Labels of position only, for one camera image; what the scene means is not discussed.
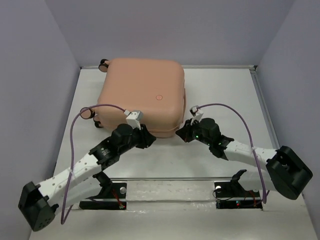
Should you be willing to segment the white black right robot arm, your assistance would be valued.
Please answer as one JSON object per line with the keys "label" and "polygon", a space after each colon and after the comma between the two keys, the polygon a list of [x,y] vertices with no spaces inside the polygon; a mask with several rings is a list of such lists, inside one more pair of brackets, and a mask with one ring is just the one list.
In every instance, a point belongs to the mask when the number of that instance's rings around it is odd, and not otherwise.
{"label": "white black right robot arm", "polygon": [[277,191],[283,197],[296,200],[313,177],[312,171],[288,146],[279,149],[253,148],[223,135],[212,118],[188,119],[175,132],[184,142],[199,141],[208,146],[217,158],[260,167],[267,191]]}

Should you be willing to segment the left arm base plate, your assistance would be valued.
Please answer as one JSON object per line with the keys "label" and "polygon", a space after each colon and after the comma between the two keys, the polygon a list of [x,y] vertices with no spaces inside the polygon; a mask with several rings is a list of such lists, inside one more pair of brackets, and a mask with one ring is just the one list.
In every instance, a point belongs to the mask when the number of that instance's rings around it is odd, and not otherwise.
{"label": "left arm base plate", "polygon": [[78,204],[81,210],[125,211],[127,209],[127,183],[114,182],[110,189],[102,188],[98,195],[86,198]]}

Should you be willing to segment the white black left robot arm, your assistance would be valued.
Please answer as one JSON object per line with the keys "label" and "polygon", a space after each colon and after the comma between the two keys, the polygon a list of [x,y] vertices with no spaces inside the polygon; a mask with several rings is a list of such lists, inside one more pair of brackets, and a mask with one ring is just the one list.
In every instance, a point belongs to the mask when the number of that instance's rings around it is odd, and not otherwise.
{"label": "white black left robot arm", "polygon": [[110,194],[111,180],[104,170],[119,161],[120,156],[127,151],[150,147],[156,137],[142,124],[132,128],[126,123],[120,124],[111,135],[93,147],[71,167],[38,184],[32,181],[22,188],[18,209],[34,232],[47,227],[58,211],[76,203],[67,198],[67,191],[89,178],[98,180],[93,191],[104,198]]}

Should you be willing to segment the pink hard-shell suitcase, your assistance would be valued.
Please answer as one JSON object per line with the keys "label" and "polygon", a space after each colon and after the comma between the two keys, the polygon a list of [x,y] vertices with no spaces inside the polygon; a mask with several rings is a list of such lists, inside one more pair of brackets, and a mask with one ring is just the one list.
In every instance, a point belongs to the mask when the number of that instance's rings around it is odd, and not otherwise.
{"label": "pink hard-shell suitcase", "polygon": [[102,59],[98,69],[106,74],[97,106],[84,111],[97,128],[115,129],[126,122],[122,109],[141,111],[141,124],[157,138],[171,138],[184,121],[185,72],[173,60],[149,58]]}

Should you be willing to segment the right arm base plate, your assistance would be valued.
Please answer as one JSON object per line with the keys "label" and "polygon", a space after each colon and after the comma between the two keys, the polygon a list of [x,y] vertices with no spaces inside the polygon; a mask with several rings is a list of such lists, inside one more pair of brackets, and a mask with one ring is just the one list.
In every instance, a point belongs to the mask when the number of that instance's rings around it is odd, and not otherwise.
{"label": "right arm base plate", "polygon": [[263,209],[259,192],[244,190],[238,183],[231,181],[215,182],[212,196],[218,210]]}

